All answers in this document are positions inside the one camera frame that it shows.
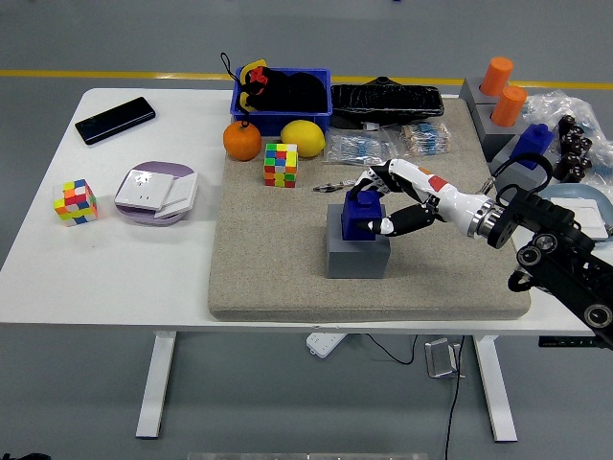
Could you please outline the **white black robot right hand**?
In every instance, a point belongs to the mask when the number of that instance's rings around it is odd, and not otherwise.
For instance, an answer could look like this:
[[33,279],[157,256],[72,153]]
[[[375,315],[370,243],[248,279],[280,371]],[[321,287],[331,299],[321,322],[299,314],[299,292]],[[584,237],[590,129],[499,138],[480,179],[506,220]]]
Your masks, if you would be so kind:
[[396,237],[431,225],[451,222],[465,236],[478,239],[486,234],[486,220],[495,203],[483,194],[465,194],[443,178],[403,159],[392,159],[367,169],[348,194],[355,199],[362,191],[379,196],[405,193],[417,203],[391,215],[360,225],[376,235]]

